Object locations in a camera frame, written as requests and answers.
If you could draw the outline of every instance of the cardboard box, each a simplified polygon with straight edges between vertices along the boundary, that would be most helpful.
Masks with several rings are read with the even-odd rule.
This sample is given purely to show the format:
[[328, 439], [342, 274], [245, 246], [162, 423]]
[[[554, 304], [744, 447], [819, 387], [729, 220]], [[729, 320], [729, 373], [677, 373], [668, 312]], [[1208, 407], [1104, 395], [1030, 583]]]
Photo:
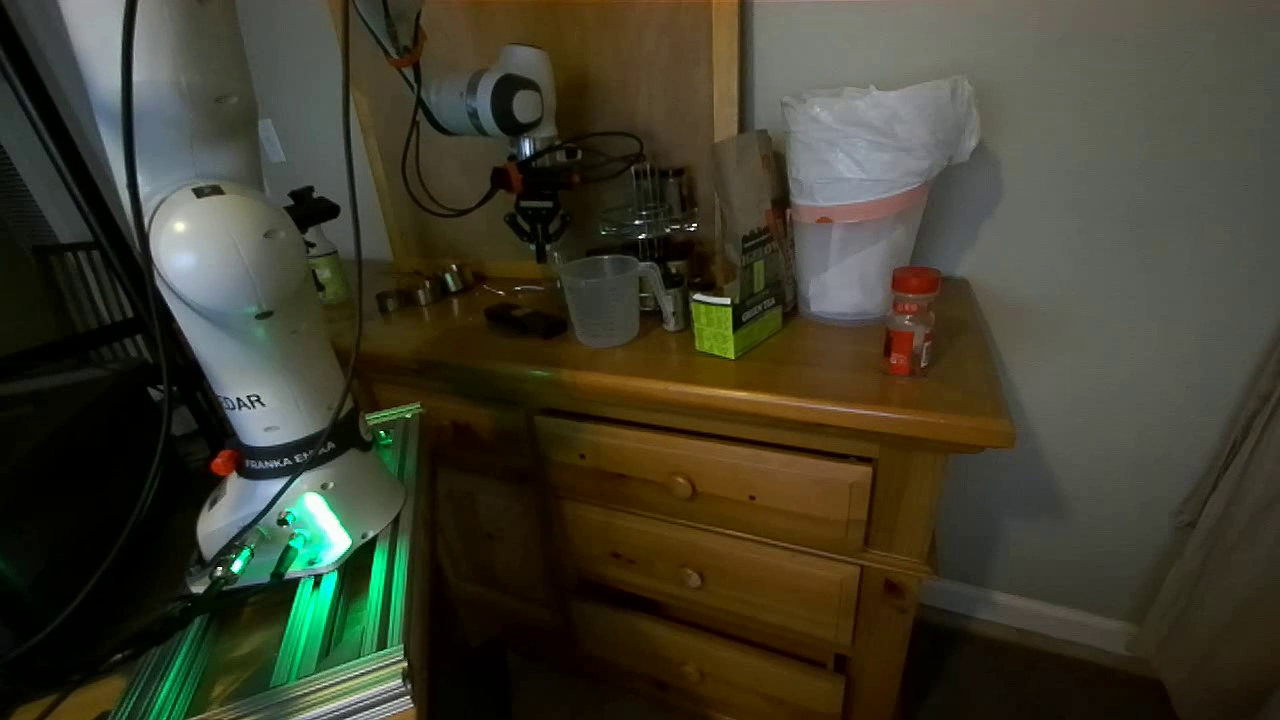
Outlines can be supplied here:
[[756, 295], [746, 304], [730, 295], [690, 293], [690, 347], [705, 357], [741, 361], [782, 328], [782, 304]]
[[744, 131], [713, 149], [719, 242], [717, 285], [736, 304], [775, 295], [790, 309], [790, 242], [782, 178], [768, 131]]

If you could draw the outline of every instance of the green box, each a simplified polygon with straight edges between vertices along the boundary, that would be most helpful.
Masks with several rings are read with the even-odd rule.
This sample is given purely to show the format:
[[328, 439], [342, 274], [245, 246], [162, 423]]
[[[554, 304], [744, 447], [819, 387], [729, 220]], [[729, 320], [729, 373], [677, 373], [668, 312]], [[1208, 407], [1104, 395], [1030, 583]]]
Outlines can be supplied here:
[[730, 295], [690, 293], [690, 347], [705, 357], [741, 361], [782, 328], [782, 304], [756, 295], [736, 304]]

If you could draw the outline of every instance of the lid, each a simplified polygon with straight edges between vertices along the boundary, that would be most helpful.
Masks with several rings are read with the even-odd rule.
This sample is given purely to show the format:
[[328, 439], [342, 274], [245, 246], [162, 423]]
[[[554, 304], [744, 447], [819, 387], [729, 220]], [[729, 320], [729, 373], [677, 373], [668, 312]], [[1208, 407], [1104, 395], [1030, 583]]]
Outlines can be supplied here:
[[908, 269], [890, 273], [890, 289], [896, 293], [936, 293], [936, 289], [944, 289], [944, 274], [936, 269], [908, 264]]

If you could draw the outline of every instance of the floor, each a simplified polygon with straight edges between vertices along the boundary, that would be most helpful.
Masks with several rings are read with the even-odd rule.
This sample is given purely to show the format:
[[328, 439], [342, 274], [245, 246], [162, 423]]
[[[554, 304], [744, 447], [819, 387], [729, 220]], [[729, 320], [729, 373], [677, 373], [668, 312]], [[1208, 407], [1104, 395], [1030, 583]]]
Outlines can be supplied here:
[[[474, 657], [463, 677], [443, 693], [443, 720], [678, 720], [657, 699], [548, 669], [526, 651]], [[1146, 677], [946, 623], [915, 628], [900, 704], [902, 720], [1172, 720], [1162, 687]]]

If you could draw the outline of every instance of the wooden countertop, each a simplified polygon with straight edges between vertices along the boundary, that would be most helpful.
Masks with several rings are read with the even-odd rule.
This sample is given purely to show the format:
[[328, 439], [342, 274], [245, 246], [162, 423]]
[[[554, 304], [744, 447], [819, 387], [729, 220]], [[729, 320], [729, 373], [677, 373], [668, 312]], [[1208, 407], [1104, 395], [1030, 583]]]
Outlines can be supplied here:
[[[689, 407], [795, 428], [871, 432], [946, 447], [1007, 447], [1012, 419], [996, 385], [984, 314], [962, 280], [938, 301], [936, 361], [926, 374], [896, 381], [878, 369], [878, 324], [786, 320], [744, 361], [690, 351], [690, 333], [647, 324], [624, 347], [580, 347], [502, 334], [487, 328], [491, 293], [367, 312], [361, 362], [377, 381], [433, 381], [534, 407]], [[333, 324], [349, 347], [353, 320]]]

